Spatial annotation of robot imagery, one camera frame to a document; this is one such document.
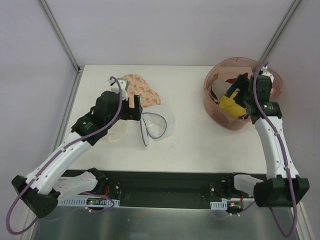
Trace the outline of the mustard yellow bra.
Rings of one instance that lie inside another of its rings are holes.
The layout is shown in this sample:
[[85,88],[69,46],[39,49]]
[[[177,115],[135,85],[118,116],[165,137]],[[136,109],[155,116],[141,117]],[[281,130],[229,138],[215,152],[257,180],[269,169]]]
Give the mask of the mustard yellow bra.
[[246,114],[246,109],[235,102],[234,97],[237,95],[237,93],[237,91],[233,92],[230,97],[223,95],[218,105],[228,114],[239,118]]

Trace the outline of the white mesh laundry bag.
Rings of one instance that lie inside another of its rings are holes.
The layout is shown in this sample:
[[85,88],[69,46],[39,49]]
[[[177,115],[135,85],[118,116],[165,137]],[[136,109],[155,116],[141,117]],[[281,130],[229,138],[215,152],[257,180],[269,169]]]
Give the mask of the white mesh laundry bag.
[[139,121],[142,142],[145,147],[149,139],[161,141],[174,132],[176,119],[171,109],[165,105],[143,108]]

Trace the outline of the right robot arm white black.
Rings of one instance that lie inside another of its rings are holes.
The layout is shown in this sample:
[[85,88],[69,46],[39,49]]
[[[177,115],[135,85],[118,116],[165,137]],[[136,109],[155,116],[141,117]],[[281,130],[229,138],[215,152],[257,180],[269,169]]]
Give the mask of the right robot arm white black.
[[242,192],[254,197],[261,208],[292,208],[310,188],[307,178],[301,178],[286,144],[280,106],[270,100],[272,80],[261,75],[247,78],[240,74],[226,91],[236,104],[246,108],[258,132],[266,162],[266,180],[248,174],[236,174],[225,184],[225,192],[237,197]]

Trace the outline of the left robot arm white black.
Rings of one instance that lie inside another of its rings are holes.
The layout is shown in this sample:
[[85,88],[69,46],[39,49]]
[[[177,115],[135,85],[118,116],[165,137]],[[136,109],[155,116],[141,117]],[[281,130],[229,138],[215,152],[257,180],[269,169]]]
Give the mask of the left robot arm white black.
[[143,108],[140,96],[133,96],[134,107],[118,93],[105,91],[95,106],[72,126],[63,143],[36,170],[26,177],[17,175],[11,181],[19,198],[41,219],[48,216],[62,200],[84,192],[103,195],[107,191],[106,176],[96,168],[61,181],[63,173],[93,147],[119,120],[139,121]]

